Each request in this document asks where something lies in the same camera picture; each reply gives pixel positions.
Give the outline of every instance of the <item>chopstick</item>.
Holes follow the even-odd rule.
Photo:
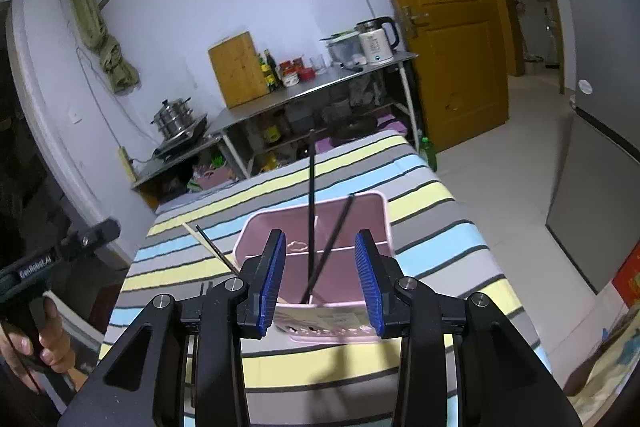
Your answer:
[[[182,226],[185,227],[187,232],[193,235],[193,237],[196,238],[196,240],[201,245],[203,245],[203,247],[209,250],[210,253],[212,253],[215,257],[220,259],[220,261],[222,261],[225,264],[225,266],[229,269],[231,273],[235,274],[236,277],[240,277],[240,270],[231,261],[229,261],[226,258],[226,256],[220,251],[220,248],[218,248],[216,245],[213,244],[213,241],[210,240],[209,237],[207,237],[207,234],[204,232],[203,229],[201,229],[199,225],[196,225],[196,230],[198,230],[198,233],[196,233],[186,223],[183,223]]]
[[[307,250],[309,252],[306,265],[306,277],[308,284],[314,274],[314,264],[316,263],[316,131],[309,131],[309,205],[308,205],[308,241]]]
[[[322,273],[322,268],[324,268],[324,265],[329,259],[329,254],[334,249],[335,241],[338,239],[338,235],[340,234],[342,226],[347,219],[349,210],[351,210],[351,203],[353,203],[353,198],[355,198],[355,195],[349,194],[349,197],[344,202],[342,210],[340,211],[340,216],[338,216],[338,220],[335,222],[334,229],[329,236],[329,241],[327,241],[326,247],[324,247],[324,251],[322,252],[322,257],[318,262],[318,266],[316,266],[316,269],[311,274],[311,277],[309,277],[309,282],[306,284],[305,292],[302,294],[302,299],[300,299],[300,304],[307,304],[307,300],[311,296],[311,292],[313,291],[314,286],[316,285],[316,282],[318,282],[318,278]]]

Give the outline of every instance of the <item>tiled floor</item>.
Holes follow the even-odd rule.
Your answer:
[[[440,153],[438,174],[480,229],[563,384],[623,303],[612,287],[594,295],[545,228],[572,118],[556,74],[510,78],[508,122]]]

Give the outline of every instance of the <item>white kettle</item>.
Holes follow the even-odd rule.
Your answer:
[[[389,44],[386,33],[382,27],[384,23],[391,24],[394,31],[394,42]],[[356,24],[356,31],[360,34],[360,44],[367,63],[386,62],[394,57],[393,49],[400,43],[400,36],[396,28],[396,22],[391,17],[377,17]]]

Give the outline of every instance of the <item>black stick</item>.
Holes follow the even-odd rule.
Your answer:
[[[316,131],[309,132],[309,237],[307,249],[309,252],[308,264],[306,267],[307,280],[310,281],[314,274],[316,263]]]
[[[353,203],[353,198],[355,198],[354,194],[349,194],[349,197],[344,202],[342,206],[342,210],[340,211],[340,216],[338,216],[338,220],[335,222],[334,229],[329,236],[329,241],[327,241],[326,247],[324,247],[324,251],[322,252],[322,257],[318,262],[318,266],[309,277],[309,282],[306,285],[305,292],[302,294],[302,299],[300,299],[300,304],[306,304],[306,300],[311,296],[311,292],[314,289],[314,286],[318,282],[318,278],[322,273],[322,269],[326,264],[326,261],[329,259],[329,254],[334,249],[335,241],[338,239],[338,235],[340,234],[340,230],[342,230],[342,226],[347,219],[347,215],[349,214],[349,210],[351,210],[351,203]]]
[[[198,233],[202,236],[202,238],[207,242],[207,245],[209,245],[211,247],[211,250],[213,250],[216,253],[216,256],[220,259],[220,261],[222,261],[225,266],[231,270],[232,273],[236,274],[236,277],[240,277],[240,272],[238,271],[238,268],[236,268],[231,261],[229,261],[225,255],[220,251],[220,248],[218,248],[216,245],[213,244],[213,241],[209,239],[209,237],[207,237],[207,234],[204,232],[203,229],[201,229],[200,225],[196,225],[196,230],[198,230]]]

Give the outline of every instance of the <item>wooden cutting board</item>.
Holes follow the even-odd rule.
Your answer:
[[[228,107],[236,107],[269,92],[249,32],[213,46],[209,58]]]

